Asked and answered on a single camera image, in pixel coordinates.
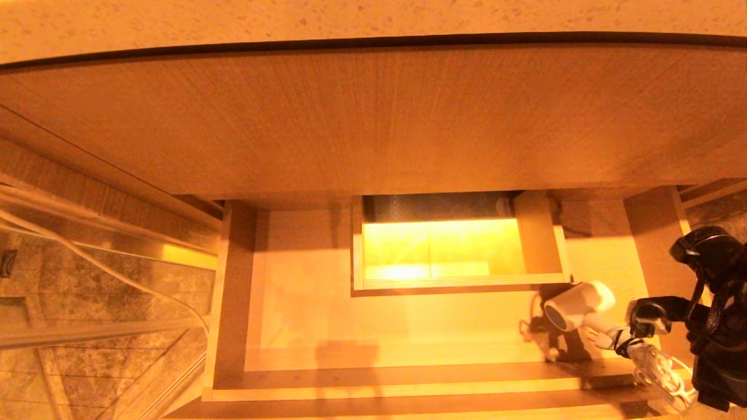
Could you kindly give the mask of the white hair dryer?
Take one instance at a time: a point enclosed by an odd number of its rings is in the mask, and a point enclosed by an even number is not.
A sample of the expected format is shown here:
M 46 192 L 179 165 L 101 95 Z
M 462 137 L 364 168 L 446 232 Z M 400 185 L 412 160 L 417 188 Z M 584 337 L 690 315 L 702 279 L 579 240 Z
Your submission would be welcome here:
M 598 281 L 582 282 L 542 304 L 545 316 L 563 332 L 586 330 L 594 345 L 618 351 L 632 336 L 628 327 L 609 320 L 606 313 L 616 305 L 613 292 Z

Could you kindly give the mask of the wooden vanity drawer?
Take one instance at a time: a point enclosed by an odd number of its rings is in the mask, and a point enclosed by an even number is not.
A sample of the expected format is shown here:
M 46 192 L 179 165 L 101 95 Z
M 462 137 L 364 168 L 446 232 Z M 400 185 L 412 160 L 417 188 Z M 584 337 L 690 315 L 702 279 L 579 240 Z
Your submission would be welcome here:
M 206 385 L 167 420 L 624 420 L 669 417 L 633 364 L 584 332 L 532 332 L 543 296 L 598 281 L 606 317 L 634 299 L 689 297 L 669 255 L 688 233 L 675 186 L 550 194 L 571 280 L 519 292 L 355 297 L 350 207 L 222 216 Z

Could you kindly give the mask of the wooden drawer pipe cutout box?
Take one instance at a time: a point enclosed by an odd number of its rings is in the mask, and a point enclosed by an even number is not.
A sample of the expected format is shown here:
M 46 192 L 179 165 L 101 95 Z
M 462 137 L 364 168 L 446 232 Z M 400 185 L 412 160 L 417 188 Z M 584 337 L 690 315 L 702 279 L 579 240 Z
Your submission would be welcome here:
M 568 284 L 541 190 L 365 195 L 350 207 L 355 297 L 534 291 Z

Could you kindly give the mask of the wooden vanity cabinet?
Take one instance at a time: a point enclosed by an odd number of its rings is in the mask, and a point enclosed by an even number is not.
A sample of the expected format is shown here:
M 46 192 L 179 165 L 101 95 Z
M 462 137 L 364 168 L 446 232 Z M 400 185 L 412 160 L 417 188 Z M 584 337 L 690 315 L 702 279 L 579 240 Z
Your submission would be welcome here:
M 19 140 L 265 208 L 747 177 L 747 37 L 550 33 L 118 51 L 0 65 Z

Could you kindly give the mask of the speckled stone countertop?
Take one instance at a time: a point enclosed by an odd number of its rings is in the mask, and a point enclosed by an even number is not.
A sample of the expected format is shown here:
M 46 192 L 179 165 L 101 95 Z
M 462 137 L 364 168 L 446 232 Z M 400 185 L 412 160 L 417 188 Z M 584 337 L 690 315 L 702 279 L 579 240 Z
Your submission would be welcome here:
M 747 0 L 0 0 L 0 65 L 166 46 L 578 31 L 747 36 Z

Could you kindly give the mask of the glass shower partition metal frame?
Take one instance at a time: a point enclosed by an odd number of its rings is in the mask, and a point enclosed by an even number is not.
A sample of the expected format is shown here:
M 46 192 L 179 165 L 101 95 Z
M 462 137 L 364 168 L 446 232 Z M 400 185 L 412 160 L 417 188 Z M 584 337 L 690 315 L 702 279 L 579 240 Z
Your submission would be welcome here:
M 66 418 L 154 420 L 202 398 L 207 325 L 217 266 L 218 222 L 193 221 L 119 191 L 94 191 L 91 202 L 0 183 L 0 234 L 41 240 L 21 250 L 16 275 L 35 274 L 24 290 L 31 332 L 0 333 L 0 350 L 54 349 L 118 338 L 174 333 L 151 362 L 128 375 L 110 367 L 125 351 L 53 366 L 67 393 Z M 5 245 L 0 239 L 0 265 Z

